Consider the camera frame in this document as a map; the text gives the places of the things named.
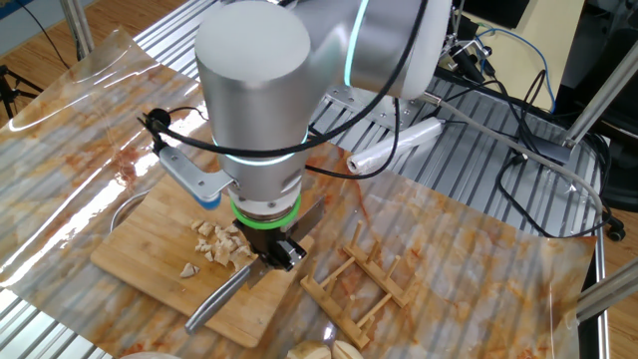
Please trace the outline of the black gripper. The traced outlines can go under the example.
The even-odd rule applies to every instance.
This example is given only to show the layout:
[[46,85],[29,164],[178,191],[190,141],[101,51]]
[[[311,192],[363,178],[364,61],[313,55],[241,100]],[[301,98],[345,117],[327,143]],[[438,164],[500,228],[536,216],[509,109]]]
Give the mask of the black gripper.
[[275,265],[278,269],[290,271],[307,255],[307,251],[280,228],[255,229],[238,219],[233,224],[257,254],[250,264],[251,270],[267,270],[269,265]]

